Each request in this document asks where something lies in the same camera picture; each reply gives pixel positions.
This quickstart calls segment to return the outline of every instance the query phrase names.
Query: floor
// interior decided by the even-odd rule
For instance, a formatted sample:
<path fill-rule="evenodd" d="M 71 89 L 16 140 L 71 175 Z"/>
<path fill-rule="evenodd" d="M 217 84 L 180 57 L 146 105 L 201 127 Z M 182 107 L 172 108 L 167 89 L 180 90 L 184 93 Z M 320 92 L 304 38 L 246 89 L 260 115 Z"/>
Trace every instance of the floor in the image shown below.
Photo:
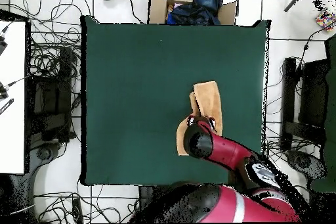
<path fill-rule="evenodd" d="M 229 3 L 235 0 L 224 0 L 224 3 Z M 69 5 L 64 5 L 59 11 L 55 19 L 58 23 L 46 22 L 45 24 L 32 25 L 31 30 L 33 32 L 33 38 L 36 42 L 42 42 L 43 36 L 36 32 L 50 32 L 51 28 L 54 32 L 68 32 L 72 28 L 72 33 L 69 36 L 75 36 L 76 32 L 80 32 L 79 17 L 81 14 L 93 15 L 99 22 L 112 23 L 112 22 L 131 22 L 137 23 L 137 20 L 132 15 L 131 4 L 129 0 L 42 0 L 41 10 L 39 11 L 40 0 L 0 0 L 0 9 L 10 10 L 13 13 L 23 14 L 24 11 L 19 8 L 29 6 L 29 11 L 33 16 L 38 19 L 49 19 L 52 15 L 55 16 L 57 9 L 55 6 L 61 4 L 71 4 L 75 6 L 68 7 L 61 15 L 63 9 Z M 319 11 L 314 6 L 313 0 L 300 0 L 292 9 L 288 12 L 284 12 L 284 8 L 290 0 L 239 0 L 239 16 L 236 19 L 237 25 L 251 26 L 257 20 L 271 20 L 270 30 L 270 43 L 269 43 L 269 75 L 268 85 L 276 84 L 281 80 L 280 66 L 285 57 L 296 56 L 301 57 L 303 53 L 303 47 L 306 40 L 320 27 L 314 21 Z M 336 5 L 330 0 L 322 0 L 323 3 L 329 7 L 330 10 L 335 11 Z M 148 14 L 148 0 L 133 0 L 134 13 L 143 22 L 147 21 Z M 324 40 L 333 35 L 334 32 L 326 33 L 320 32 L 316 34 L 309 44 L 309 50 L 304 56 L 304 61 L 309 62 L 311 60 L 318 60 L 326 57 L 324 50 Z M 79 82 L 76 83 L 75 92 L 79 92 Z M 280 101 L 274 101 L 281 97 L 281 85 L 275 85 L 268 88 L 267 112 L 267 137 L 268 140 L 276 140 L 279 133 L 280 121 Z M 299 110 L 299 105 L 296 104 L 296 116 Z M 81 107 L 76 108 L 73 116 L 81 115 Z M 81 125 L 80 118 L 73 119 L 73 127 L 77 136 L 80 139 Z M 312 152 L 312 149 L 307 147 L 306 151 Z M 315 155 L 318 156 L 318 149 L 315 151 Z M 37 214 L 43 212 L 49 204 L 52 204 L 57 197 L 63 197 L 65 199 L 68 192 L 75 192 L 78 189 L 78 193 L 83 197 L 81 202 L 83 214 L 89 214 L 92 209 L 90 203 L 103 210 L 104 208 L 115 208 L 119 211 L 120 217 L 124 218 L 130 211 L 130 204 L 134 204 L 138 198 L 137 186 L 126 185 L 94 185 L 91 187 L 85 187 L 78 184 L 77 181 L 81 170 L 80 164 L 81 143 L 78 139 L 71 140 L 68 144 L 65 154 L 50 163 L 43 166 L 35 181 L 34 195 L 35 197 L 35 210 Z M 285 160 L 285 156 L 280 158 L 273 155 L 274 163 L 288 174 L 289 180 L 293 185 L 306 185 L 304 176 L 296 171 L 292 170 Z M 303 189 L 299 191 L 308 199 L 308 195 Z M 67 209 L 71 210 L 71 200 L 65 201 Z M 105 210 L 105 216 L 109 221 L 114 222 L 119 219 L 115 210 Z M 46 213 L 44 219 L 53 220 L 56 219 L 54 213 Z M 91 215 L 91 219 L 86 219 L 86 223 L 107 223 L 108 221 L 103 215 L 99 215 L 97 212 Z"/>

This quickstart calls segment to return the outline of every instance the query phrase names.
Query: tan cloth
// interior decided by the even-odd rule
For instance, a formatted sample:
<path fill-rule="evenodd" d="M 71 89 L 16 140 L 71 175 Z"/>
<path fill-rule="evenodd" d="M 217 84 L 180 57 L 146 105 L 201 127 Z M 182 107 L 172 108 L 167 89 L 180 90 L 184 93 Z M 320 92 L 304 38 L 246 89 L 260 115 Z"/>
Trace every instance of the tan cloth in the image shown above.
<path fill-rule="evenodd" d="M 216 121 L 215 130 L 218 135 L 222 135 L 223 124 L 221 96 L 219 95 L 217 83 L 215 81 L 210 81 L 195 84 L 194 91 L 189 94 L 189 99 L 192 107 L 191 115 L 213 117 Z M 188 117 L 185 118 L 177 128 L 176 143 L 179 156 L 188 155 L 183 147 L 183 138 L 187 129 Z"/>

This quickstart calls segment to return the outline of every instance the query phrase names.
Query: green table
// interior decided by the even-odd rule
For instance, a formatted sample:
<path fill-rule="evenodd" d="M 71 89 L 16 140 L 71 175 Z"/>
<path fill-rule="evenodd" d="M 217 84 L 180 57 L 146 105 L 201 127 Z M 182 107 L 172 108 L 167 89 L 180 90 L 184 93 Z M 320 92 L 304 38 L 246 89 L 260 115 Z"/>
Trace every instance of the green table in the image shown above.
<path fill-rule="evenodd" d="M 325 178 L 313 181 L 311 188 L 318 192 L 336 192 L 336 35 L 325 42 L 325 49 L 330 61 L 330 71 L 326 77 L 328 96 L 323 153 L 328 173 Z"/>
<path fill-rule="evenodd" d="M 176 130 L 199 82 L 219 86 L 223 135 L 261 151 L 267 21 L 254 27 L 81 21 L 86 184 L 227 182 L 220 166 L 177 155 Z"/>

